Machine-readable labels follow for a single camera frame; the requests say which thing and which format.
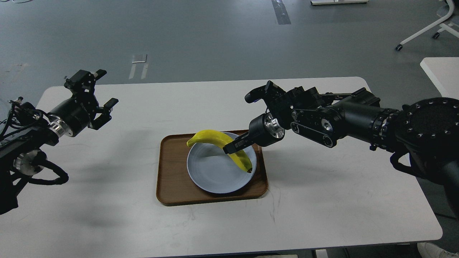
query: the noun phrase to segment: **brown tray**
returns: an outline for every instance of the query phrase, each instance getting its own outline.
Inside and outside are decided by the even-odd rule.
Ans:
[[[229,131],[241,135],[247,130]],[[268,177],[264,166],[261,147],[252,145],[257,155],[257,169],[250,181],[241,189],[227,193],[214,194],[199,188],[191,180],[186,169],[186,159],[190,148],[186,142],[194,134],[169,135],[161,141],[159,150],[158,182],[156,198],[166,206],[224,202],[254,199],[268,190]]]

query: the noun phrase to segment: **plate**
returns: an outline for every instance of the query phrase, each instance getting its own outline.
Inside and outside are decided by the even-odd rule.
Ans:
[[[235,139],[238,135],[227,133]],[[210,143],[194,144],[186,159],[191,180],[211,193],[230,193],[245,186],[257,168],[257,156],[252,146],[244,149],[252,162],[252,173],[242,171],[219,147]]]

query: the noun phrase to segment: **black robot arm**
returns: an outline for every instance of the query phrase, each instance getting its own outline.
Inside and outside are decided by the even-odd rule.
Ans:
[[[288,129],[328,148],[351,136],[368,142],[372,151],[392,152],[396,170],[443,185],[459,216],[459,100],[432,98],[396,110],[381,108],[380,99],[365,88],[321,95],[316,88],[285,92],[271,81],[245,97],[247,103],[260,99],[267,111],[250,122],[247,133],[227,144],[225,153],[254,143],[271,145]],[[411,166],[399,162],[407,153]]]
[[[61,185],[68,181],[67,173],[48,161],[40,147],[54,146],[63,135],[75,137],[85,127],[97,130],[110,121],[110,112],[118,100],[112,98],[99,107],[94,96],[95,82],[105,74],[104,70],[94,74],[78,71],[64,84],[72,97],[49,113],[35,109],[28,102],[22,103],[21,97],[10,101],[11,110],[0,132],[0,214],[18,207],[17,195],[27,183]],[[6,134],[8,127],[16,130]],[[58,177],[55,180],[33,178],[43,168],[51,169]]]

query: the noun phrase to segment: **gray floor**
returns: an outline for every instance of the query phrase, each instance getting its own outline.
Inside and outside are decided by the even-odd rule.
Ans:
[[[0,117],[9,99],[37,104],[64,76],[100,68],[108,74],[99,84],[360,76],[382,106],[400,108],[439,96],[419,65],[424,57],[459,56],[459,39],[444,32],[433,40],[434,29],[394,50],[437,19],[437,0],[284,3],[291,25],[277,24],[269,0],[0,2]],[[129,79],[133,54],[148,54],[144,79],[143,65]],[[441,189],[421,185],[434,210],[449,214]],[[459,252],[458,223],[439,221],[445,233],[438,244]],[[350,254],[382,257],[381,248]]]

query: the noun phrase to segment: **banana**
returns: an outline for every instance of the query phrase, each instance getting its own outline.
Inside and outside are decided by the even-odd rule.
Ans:
[[[191,139],[186,142],[188,147],[193,146],[195,143],[211,143],[218,146],[220,149],[223,149],[225,145],[232,142],[233,138],[230,136],[215,130],[202,130],[197,132]],[[236,163],[236,165],[246,171],[247,173],[252,172],[252,162],[245,153],[244,150],[240,150],[233,154],[228,154],[228,156]]]

